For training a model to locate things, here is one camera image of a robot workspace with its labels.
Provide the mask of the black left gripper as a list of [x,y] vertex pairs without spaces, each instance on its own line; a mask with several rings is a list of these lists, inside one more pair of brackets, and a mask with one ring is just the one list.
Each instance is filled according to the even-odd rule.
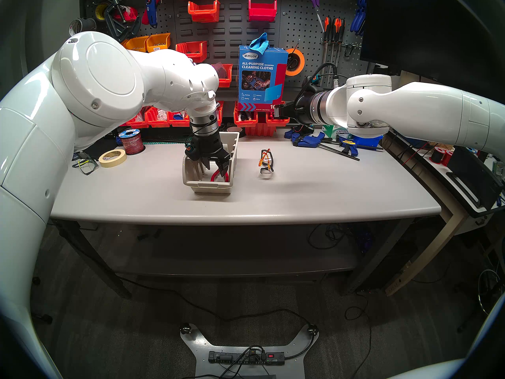
[[185,155],[192,160],[195,180],[202,180],[205,175],[203,159],[215,161],[220,176],[227,176],[230,154],[224,150],[218,131],[210,135],[193,133],[190,143],[187,143],[185,146]]

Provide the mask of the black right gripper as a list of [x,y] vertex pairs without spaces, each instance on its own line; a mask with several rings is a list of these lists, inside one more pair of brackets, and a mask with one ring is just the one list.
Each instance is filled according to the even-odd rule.
[[314,91],[304,91],[295,100],[282,101],[281,105],[275,105],[276,119],[295,119],[299,124],[313,125],[314,121],[311,112],[311,100],[316,93]]

